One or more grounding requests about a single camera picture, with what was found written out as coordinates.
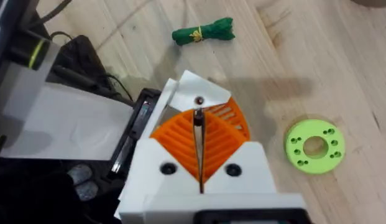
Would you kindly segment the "finger of the white orange left gripper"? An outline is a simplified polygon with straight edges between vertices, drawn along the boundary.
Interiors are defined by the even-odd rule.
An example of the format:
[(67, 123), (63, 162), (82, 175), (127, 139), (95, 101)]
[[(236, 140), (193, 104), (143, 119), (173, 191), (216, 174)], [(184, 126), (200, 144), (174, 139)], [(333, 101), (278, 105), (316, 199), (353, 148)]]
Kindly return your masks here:
[(171, 107), (178, 111), (202, 108), (250, 138), (247, 121), (231, 92), (189, 70), (177, 81)]

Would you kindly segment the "white orange right gripper right finger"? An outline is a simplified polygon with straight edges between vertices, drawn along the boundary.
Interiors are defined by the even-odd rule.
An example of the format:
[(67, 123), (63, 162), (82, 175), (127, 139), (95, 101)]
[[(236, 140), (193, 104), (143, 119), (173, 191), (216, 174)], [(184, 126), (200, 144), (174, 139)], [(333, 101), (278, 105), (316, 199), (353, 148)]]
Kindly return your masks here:
[(277, 191), (263, 145), (231, 124), (203, 113), (202, 194), (272, 194)]

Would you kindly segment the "white orange right gripper left finger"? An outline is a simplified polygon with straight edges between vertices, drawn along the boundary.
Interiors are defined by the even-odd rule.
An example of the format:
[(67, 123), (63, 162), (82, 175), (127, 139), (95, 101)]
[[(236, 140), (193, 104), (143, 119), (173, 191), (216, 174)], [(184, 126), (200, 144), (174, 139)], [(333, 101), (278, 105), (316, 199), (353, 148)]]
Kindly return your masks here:
[(160, 143), (155, 138), (138, 140), (124, 188), (119, 196), (118, 218), (142, 218), (154, 200), (165, 200), (199, 192), (199, 183), (183, 162), (196, 163), (193, 151), (184, 156), (182, 147), (171, 139)]

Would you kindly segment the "finger of the bare white block left gripper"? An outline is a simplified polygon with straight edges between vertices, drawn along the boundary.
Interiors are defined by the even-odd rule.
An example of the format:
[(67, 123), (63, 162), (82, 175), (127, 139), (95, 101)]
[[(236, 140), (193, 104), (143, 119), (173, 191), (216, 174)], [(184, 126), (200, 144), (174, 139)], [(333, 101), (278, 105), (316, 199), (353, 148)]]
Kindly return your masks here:
[(161, 122), (162, 116), (166, 110), (167, 105), (171, 102), (173, 95), (178, 88), (179, 82), (169, 78), (159, 96), (159, 99), (152, 111), (152, 114), (146, 124), (146, 127), (142, 133), (142, 139), (149, 138), (159, 122)]

